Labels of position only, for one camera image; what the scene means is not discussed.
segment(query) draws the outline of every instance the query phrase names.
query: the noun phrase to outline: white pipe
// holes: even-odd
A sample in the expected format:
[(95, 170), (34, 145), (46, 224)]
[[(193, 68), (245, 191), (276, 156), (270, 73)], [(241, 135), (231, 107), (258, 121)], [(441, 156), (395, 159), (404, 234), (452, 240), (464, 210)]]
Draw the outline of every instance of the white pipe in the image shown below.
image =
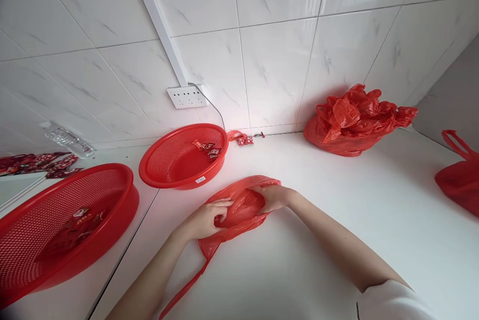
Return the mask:
[(148, 13), (150, 14), (150, 18), (156, 28), (158, 36), (160, 37), (163, 48), (165, 49), (166, 55), (170, 60), (171, 66), (173, 67), (173, 71), (176, 74), (176, 78), (178, 79), (180, 86), (188, 86), (188, 80), (185, 76), (185, 72), (183, 71), (183, 63), (175, 49), (173, 42), (171, 41), (170, 34), (166, 27), (166, 22), (161, 14), (159, 0), (143, 0), (143, 2), (145, 3)]

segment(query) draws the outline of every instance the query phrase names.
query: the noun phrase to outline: hand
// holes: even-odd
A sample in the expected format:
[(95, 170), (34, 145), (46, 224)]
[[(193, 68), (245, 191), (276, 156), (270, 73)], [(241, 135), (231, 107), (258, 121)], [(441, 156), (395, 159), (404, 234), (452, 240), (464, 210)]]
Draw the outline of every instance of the hand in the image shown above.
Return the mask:
[(226, 219), (228, 206), (233, 201), (231, 198), (218, 199), (208, 204), (201, 205), (192, 214), (187, 217), (175, 230), (182, 234), (187, 241), (207, 238), (213, 234), (224, 230), (214, 225), (217, 215), (221, 215), (220, 222)]
[(258, 215), (289, 206), (294, 199), (301, 197), (301, 194), (299, 194), (296, 190), (289, 189), (281, 185), (252, 187), (249, 189), (264, 196), (265, 205), (259, 211)]

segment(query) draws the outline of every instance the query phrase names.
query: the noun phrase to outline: white sleeve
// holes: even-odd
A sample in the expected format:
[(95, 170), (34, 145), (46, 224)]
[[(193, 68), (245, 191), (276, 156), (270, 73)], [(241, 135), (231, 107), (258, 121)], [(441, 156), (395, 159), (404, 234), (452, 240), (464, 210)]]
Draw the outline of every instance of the white sleeve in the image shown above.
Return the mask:
[(414, 291), (394, 280), (368, 288), (357, 307), (359, 320), (438, 319)]

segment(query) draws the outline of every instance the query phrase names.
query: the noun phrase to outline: basket rim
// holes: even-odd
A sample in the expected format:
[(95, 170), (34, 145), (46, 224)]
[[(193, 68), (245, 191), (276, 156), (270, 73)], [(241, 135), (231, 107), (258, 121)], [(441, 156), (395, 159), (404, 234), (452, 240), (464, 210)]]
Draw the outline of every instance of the basket rim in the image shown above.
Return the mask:
[(85, 176), (94, 174), (99, 171), (104, 170), (120, 170), (124, 171), (126, 175), (126, 187), (123, 191), (120, 199), (116, 202), (115, 206), (106, 216), (106, 218), (101, 222), (101, 224), (91, 233), (91, 235), (82, 241), (76, 248), (71, 250), (65, 257), (60, 260), (54, 267), (50, 269), (47, 273), (44, 273), (42, 276), (38, 277), (36, 280), (32, 281), (28, 285), (20, 288), (18, 291), (15, 291), (13, 296), (5, 296), (4, 299), (0, 302), (0, 309), (7, 307), (8, 305), (13, 304), (14, 302), (18, 301), (19, 299), (23, 298), (25, 295), (28, 295), (33, 290), (38, 288), (41, 284), (47, 281), (50, 277), (61, 271), (80, 251), (82, 251), (85, 247), (89, 246), (89, 244), (93, 241), (95, 236), (100, 232), (108, 223), (110, 219), (117, 213), (119, 205), (123, 203), (132, 189), (133, 186), (133, 171), (130, 167), (125, 164), (121, 163), (106, 163), (96, 165), (94, 167), (84, 169), (77, 174), (74, 174), (68, 178), (62, 179), (58, 183), (55, 183), (48, 188), (42, 190), (38, 194), (35, 194), (33, 197), (28, 199), (23, 204), (19, 205), (15, 209), (13, 209), (10, 213), (6, 214), (2, 219), (0, 219), (0, 239), (2, 239), (10, 229), (15, 225), (19, 217), (21, 217), (24, 213), (28, 212), (30, 209), (36, 206), (38, 202), (41, 202), (45, 198), (51, 196), (55, 192), (60, 189), (65, 188), (66, 186), (70, 185), (71, 183), (75, 182), (78, 179), (81, 179)]
[[(162, 182), (158, 182), (156, 180), (153, 180), (148, 175), (148, 172), (147, 172), (146, 169), (147, 169), (147, 166), (148, 166), (148, 162), (150, 161), (150, 158), (151, 158), (152, 154), (156, 151), (156, 149), (158, 149), (158, 147), (160, 145), (162, 145), (164, 142), (166, 142), (167, 140), (169, 140), (170, 138), (172, 138), (175, 135), (178, 135), (178, 134), (180, 134), (184, 131), (187, 131), (187, 130), (199, 129), (199, 128), (208, 128), (208, 129), (217, 130), (225, 138), (225, 145), (224, 145), (219, 157), (216, 159), (216, 161), (211, 163), (211, 165), (209, 165), (208, 167), (203, 169), (201, 172), (199, 172), (199, 173), (197, 173), (197, 174), (195, 174), (195, 175), (193, 175), (193, 176), (191, 176), (187, 179), (183, 179), (183, 180), (180, 180), (180, 181), (177, 181), (177, 182), (171, 182), (171, 183), (162, 183)], [(146, 153), (141, 158), (140, 165), (138, 167), (138, 172), (140, 173), (140, 178), (147, 185), (149, 185), (151, 187), (154, 187), (154, 188), (158, 188), (158, 189), (171, 189), (171, 188), (177, 188), (177, 187), (181, 187), (183, 185), (189, 184), (189, 183), (194, 182), (195, 180), (201, 178), (202, 176), (206, 175), (211, 169), (218, 166), (221, 163), (221, 160), (225, 157), (229, 144), (230, 144), (230, 142), (228, 140), (228, 135), (227, 135), (226, 131), (223, 128), (221, 128), (220, 126), (216, 125), (216, 124), (196, 123), (196, 124), (190, 124), (190, 125), (186, 125), (184, 127), (178, 128), (178, 129), (173, 130), (172, 132), (164, 135), (159, 140), (157, 140), (155, 143), (153, 143), (153, 145), (151, 145), (150, 148), (148, 148)]]

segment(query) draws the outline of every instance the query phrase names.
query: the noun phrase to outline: power cord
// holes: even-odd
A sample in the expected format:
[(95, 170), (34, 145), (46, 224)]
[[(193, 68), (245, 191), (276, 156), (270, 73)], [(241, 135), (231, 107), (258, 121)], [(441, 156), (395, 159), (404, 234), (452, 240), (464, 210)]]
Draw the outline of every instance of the power cord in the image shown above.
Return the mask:
[(221, 112), (218, 110), (218, 108), (216, 108), (215, 105), (211, 102), (211, 100), (209, 100), (209, 99), (206, 97), (206, 95), (203, 94), (203, 92), (201, 91), (201, 89), (200, 89), (196, 84), (194, 84), (194, 83), (188, 83), (188, 85), (194, 86), (194, 87), (198, 90), (198, 92), (200, 92), (201, 95), (202, 95), (203, 97), (205, 97), (205, 99), (206, 99), (208, 102), (210, 102), (210, 104), (213, 106), (213, 108), (214, 108), (214, 109), (218, 112), (218, 114), (220, 115), (221, 123), (223, 123), (223, 129), (226, 130), (226, 128), (225, 128), (225, 121), (223, 120), (223, 116), (221, 115)]

